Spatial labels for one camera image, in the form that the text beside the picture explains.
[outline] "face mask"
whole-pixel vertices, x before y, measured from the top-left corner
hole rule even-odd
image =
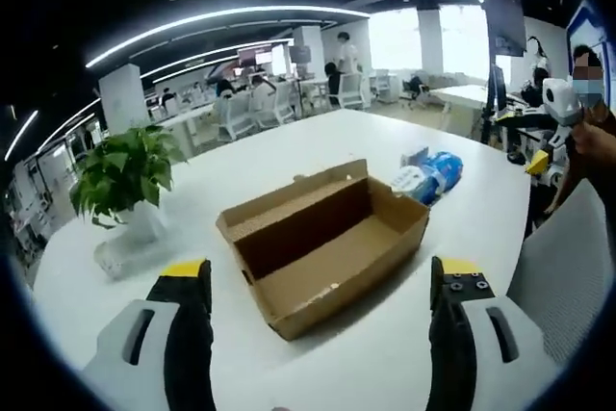
[[[602,80],[574,79],[573,86],[584,108],[594,108],[603,98]]]

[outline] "green leaves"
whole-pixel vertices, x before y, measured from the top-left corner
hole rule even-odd
[[[133,128],[109,137],[81,164],[81,179],[70,192],[75,213],[92,213],[93,224],[113,228],[100,217],[123,224],[117,213],[133,210],[136,203],[159,206],[160,187],[171,191],[170,160],[186,162],[186,157],[162,127]]]

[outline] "open cardboard box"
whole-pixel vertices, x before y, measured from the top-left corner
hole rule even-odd
[[[292,340],[411,259],[428,213],[361,160],[228,209],[217,226],[266,322]]]

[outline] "potted plant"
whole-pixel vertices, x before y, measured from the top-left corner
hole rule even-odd
[[[88,212],[93,224],[107,229],[127,225],[126,232],[138,241],[157,239],[164,230],[160,187],[171,191],[170,160],[186,161],[175,138],[162,130],[133,128],[91,150],[70,192],[75,213]]]

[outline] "ceiling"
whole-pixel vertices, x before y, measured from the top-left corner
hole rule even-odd
[[[0,96],[0,155],[28,114],[38,109],[38,118],[12,159],[32,154],[64,120],[95,98],[92,89],[100,77],[128,61],[147,71],[211,49],[270,39],[294,24],[307,24],[303,23],[305,20],[344,23],[357,18],[308,12],[233,15],[165,31],[127,47],[91,69],[85,68],[89,60],[134,35],[201,13],[266,5],[343,8],[353,1],[357,0],[7,0],[5,12],[11,15],[10,20],[4,21],[3,57],[9,76],[5,75]],[[426,0],[404,4],[401,0],[385,0],[356,10],[371,13],[422,2]],[[525,14],[561,25],[566,24],[575,3],[576,0],[565,0],[561,6],[560,0],[523,0]],[[281,19],[295,23],[272,23]],[[238,23],[242,25],[228,27]],[[15,106],[17,122],[6,108],[10,104]]]

